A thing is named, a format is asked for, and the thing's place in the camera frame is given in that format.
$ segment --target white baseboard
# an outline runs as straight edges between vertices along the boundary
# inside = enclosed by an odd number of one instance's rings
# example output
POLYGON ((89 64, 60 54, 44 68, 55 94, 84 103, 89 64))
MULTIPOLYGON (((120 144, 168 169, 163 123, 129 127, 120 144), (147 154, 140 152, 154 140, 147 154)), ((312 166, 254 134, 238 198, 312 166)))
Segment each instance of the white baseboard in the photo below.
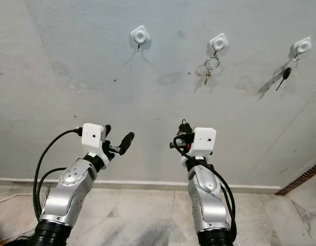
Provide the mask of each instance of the white baseboard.
MULTIPOLYGON (((44 186, 57 183, 56 179, 47 179, 44 186)), ((32 185, 33 179, 0 178, 0 185, 24 186, 32 185)), ((145 189, 145 190, 178 190, 186 191, 186 182, 161 182, 161 181, 132 181, 132 180, 96 180, 94 188, 105 189, 145 189)), ((281 189, 280 186, 247 186, 241 184, 230 184, 231 190, 236 193, 264 193, 273 194, 281 189)))

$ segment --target white wall hook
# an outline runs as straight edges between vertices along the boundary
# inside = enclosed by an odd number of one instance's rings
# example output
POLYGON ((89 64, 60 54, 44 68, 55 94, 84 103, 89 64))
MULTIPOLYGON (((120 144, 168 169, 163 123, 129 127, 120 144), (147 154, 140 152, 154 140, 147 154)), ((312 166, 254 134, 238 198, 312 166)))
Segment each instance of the white wall hook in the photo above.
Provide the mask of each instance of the white wall hook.
POLYGON ((137 43, 137 51, 140 51, 140 46, 150 40, 150 35, 144 26, 139 26, 131 32, 131 37, 137 43))
POLYGON ((306 51, 312 49, 312 42, 310 37, 306 37, 292 45, 293 52, 295 56, 305 53, 306 51))
POLYGON ((209 44, 213 48, 214 51, 218 51, 227 47, 229 42, 226 39, 225 34, 221 33, 220 35, 216 36, 211 41, 209 41, 209 44))

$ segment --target robotic arm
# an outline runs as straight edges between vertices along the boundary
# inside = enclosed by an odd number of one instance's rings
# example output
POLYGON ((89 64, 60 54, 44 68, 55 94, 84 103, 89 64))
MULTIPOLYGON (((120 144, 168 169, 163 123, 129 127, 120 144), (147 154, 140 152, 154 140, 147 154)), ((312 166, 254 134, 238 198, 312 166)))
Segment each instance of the robotic arm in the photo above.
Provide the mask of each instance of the robotic arm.
POLYGON ((123 155, 134 138, 134 133, 130 132, 118 147, 113 147, 105 140, 110 130, 109 125, 102 127, 90 123, 80 129, 86 156, 68 167, 57 186, 51 189, 29 245, 66 245, 97 173, 108 167, 114 153, 123 155))
POLYGON ((188 193, 192 201, 194 227, 201 246, 232 246, 236 237, 234 221, 235 207, 232 193, 224 179, 207 160, 214 148, 216 130, 213 128, 195 128, 193 131, 185 120, 179 126, 179 132, 170 143, 182 154, 182 165, 188 170, 188 193), (224 186, 233 201, 232 208, 224 186), (227 220, 226 209, 220 198, 221 189, 226 196, 231 217, 227 220))

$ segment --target floor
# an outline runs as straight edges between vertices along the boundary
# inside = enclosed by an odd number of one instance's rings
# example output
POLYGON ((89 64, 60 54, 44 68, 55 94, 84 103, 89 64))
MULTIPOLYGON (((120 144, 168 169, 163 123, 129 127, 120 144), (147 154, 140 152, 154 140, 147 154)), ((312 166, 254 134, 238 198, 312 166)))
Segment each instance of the floor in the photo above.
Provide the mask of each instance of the floor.
MULTIPOLYGON (((31 193, 31 187, 0 186, 0 200, 17 193, 31 193)), ((316 178, 284 197, 248 193, 234 197, 235 245, 316 246, 316 178)), ((31 196, 0 203, 0 239, 35 226, 31 196)), ((185 191, 93 189, 68 245, 198 245, 191 201, 185 191)))

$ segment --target key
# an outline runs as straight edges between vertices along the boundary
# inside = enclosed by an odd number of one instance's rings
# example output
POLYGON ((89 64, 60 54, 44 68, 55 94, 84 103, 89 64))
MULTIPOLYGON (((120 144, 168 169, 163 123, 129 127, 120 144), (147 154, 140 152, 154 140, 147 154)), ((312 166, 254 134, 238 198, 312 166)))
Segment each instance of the key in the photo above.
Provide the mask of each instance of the key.
POLYGON ((206 74, 206 78, 205 78, 205 82, 204 85, 207 85, 207 82, 209 81, 209 79, 211 78, 211 73, 210 71, 206 74))
POLYGON ((276 89, 276 91, 279 89, 279 87, 281 86, 281 84, 283 83, 283 81, 286 80, 286 79, 289 77, 290 73, 291 73, 291 68, 290 68, 290 67, 286 68, 286 69, 283 71, 283 74, 282 74, 282 81, 280 82, 280 84, 279 84, 278 88, 276 89))

